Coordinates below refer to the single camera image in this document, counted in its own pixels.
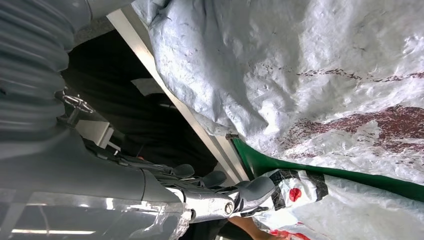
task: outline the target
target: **robotic arm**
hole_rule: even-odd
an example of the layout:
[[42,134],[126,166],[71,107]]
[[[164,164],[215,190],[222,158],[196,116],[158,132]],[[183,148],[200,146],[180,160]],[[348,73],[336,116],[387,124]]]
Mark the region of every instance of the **robotic arm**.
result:
[[0,1],[0,240],[176,239],[189,223],[253,211],[273,193],[268,178],[211,188],[184,167],[86,149],[57,122],[74,34],[130,2]]

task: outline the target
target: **green strip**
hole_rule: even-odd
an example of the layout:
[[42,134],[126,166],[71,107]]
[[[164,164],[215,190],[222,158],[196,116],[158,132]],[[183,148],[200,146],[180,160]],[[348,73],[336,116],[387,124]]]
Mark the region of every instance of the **green strip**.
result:
[[370,175],[353,171],[282,161],[259,153],[240,139],[234,139],[233,142],[246,167],[247,175],[251,179],[275,169],[307,170],[351,180],[360,184],[386,190],[409,199],[424,202],[424,186],[412,182],[393,179],[382,175]]

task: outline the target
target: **red stain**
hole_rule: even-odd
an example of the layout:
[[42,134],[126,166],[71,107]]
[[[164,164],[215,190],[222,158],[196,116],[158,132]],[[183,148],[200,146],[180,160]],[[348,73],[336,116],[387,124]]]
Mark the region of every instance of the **red stain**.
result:
[[283,238],[287,238],[287,237],[291,237],[291,236],[295,236],[301,240],[311,240],[309,237],[303,235],[302,233],[291,233],[288,231],[279,231],[279,230],[273,230],[270,231],[269,234],[274,235],[276,237],[283,237]]
[[372,82],[391,82],[391,81],[402,81],[405,79],[423,79],[424,78],[424,71],[420,71],[420,72],[414,72],[414,73],[409,73],[409,74],[404,74],[404,75],[391,75],[385,78],[374,78],[373,75],[363,75],[360,76],[359,74],[356,74],[354,72],[352,73],[348,73],[345,70],[341,69],[341,68],[336,68],[336,69],[331,69],[331,70],[324,70],[324,69],[320,69],[320,70],[308,70],[308,71],[304,71],[304,72],[298,72],[296,73],[297,76],[302,76],[302,77],[315,77],[315,76],[320,76],[320,75],[338,75],[338,76],[343,76],[347,79],[354,79],[354,80],[358,80],[361,81],[363,79],[372,81]]
[[292,202],[296,202],[296,200],[302,196],[302,191],[296,187],[292,188],[288,192],[288,196]]
[[[416,152],[424,151],[424,144],[402,143],[397,140],[405,138],[424,139],[424,109],[396,105],[379,112],[352,114],[326,124],[303,119],[294,124],[286,137],[279,138],[283,149],[291,149],[312,135],[327,133],[330,130],[342,130],[351,134],[357,132],[364,124],[375,120],[381,132],[375,147],[381,147],[392,153],[401,153],[406,149]],[[313,153],[287,155],[289,158],[315,157]]]

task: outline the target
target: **bolt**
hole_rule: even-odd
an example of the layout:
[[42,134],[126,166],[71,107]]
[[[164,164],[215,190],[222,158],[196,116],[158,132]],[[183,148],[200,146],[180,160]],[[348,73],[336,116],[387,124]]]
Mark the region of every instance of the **bolt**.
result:
[[226,214],[232,214],[233,213],[233,208],[234,208],[234,206],[233,206],[233,203],[232,202],[229,202],[229,203],[227,203],[226,205],[225,205],[225,213]]

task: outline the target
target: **white tarp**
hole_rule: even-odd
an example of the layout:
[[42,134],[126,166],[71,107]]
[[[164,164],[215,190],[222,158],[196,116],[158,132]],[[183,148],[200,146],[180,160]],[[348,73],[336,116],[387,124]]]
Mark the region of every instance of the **white tarp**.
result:
[[304,170],[266,173],[280,192],[254,219],[292,240],[422,240],[424,203]]
[[424,185],[423,0],[133,3],[167,87],[211,134]]

